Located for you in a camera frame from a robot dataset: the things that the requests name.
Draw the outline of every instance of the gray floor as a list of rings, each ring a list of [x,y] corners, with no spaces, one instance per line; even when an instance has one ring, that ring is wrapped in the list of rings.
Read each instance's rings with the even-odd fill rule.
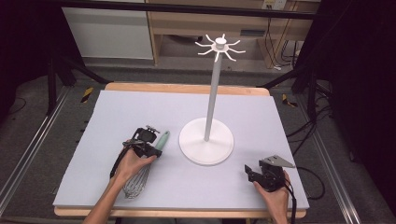
[[[236,63],[224,61],[220,85],[261,85],[274,77],[287,72],[266,69],[262,56],[257,51],[255,41],[243,41],[241,49],[246,49],[246,57],[235,56]],[[128,62],[123,68],[110,67],[108,64],[89,62],[92,71],[117,81],[140,81],[161,83],[196,83],[209,84],[210,70],[213,59],[195,55],[198,49],[190,39],[170,36],[164,40],[162,57],[157,66],[151,64],[133,64]],[[2,212],[2,218],[19,220],[25,223],[76,223],[80,218],[57,217],[53,213],[52,202],[56,188],[60,185],[64,171],[71,160],[79,138],[83,135],[94,108],[95,100],[104,85],[76,73],[78,83],[68,88],[68,96],[62,111],[50,128],[45,140],[40,145],[35,158],[21,179],[19,187],[10,198]],[[271,89],[276,99],[279,116],[285,133],[291,133],[306,123],[304,117],[304,95],[292,95],[292,80],[286,81]],[[0,126],[0,187],[2,188],[18,164],[24,150],[29,146],[36,130],[45,118],[47,109],[47,80],[40,77],[22,84],[18,89],[18,97],[26,101],[26,106],[8,116]],[[94,91],[86,104],[80,99],[88,87]],[[282,104],[282,94],[287,94],[291,102],[298,102],[298,107]],[[23,100],[17,99],[11,111],[22,106]],[[320,107],[328,104],[325,99],[318,101]],[[347,146],[338,131],[336,123],[329,116],[318,122],[317,133],[320,135],[334,167],[345,185],[347,195],[353,202],[361,223],[396,223],[394,215],[376,190],[364,167],[349,160]],[[299,140],[306,133],[293,136],[291,140]],[[290,143],[294,150],[299,143]],[[303,166],[315,172],[323,180],[326,193],[322,199],[309,200],[310,208],[306,217],[299,223],[346,223],[342,206],[326,168],[318,155],[318,144],[310,137],[295,156],[297,166]],[[309,195],[315,197],[321,193],[318,180],[304,171],[300,172],[304,188]]]

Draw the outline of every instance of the hand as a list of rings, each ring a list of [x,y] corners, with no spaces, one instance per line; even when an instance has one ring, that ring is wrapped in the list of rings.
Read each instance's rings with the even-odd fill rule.
[[[130,149],[122,158],[114,177],[117,181],[125,184],[130,178],[136,175],[143,166],[152,163],[155,159],[157,159],[157,156],[139,158],[136,153]]]
[[[290,182],[289,175],[286,171],[285,178]],[[283,187],[274,192],[267,192],[262,186],[256,181],[253,182],[254,187],[260,193],[265,203],[267,204],[268,211],[275,221],[275,223],[287,223],[287,212],[288,212],[288,202],[289,202],[289,192]]]

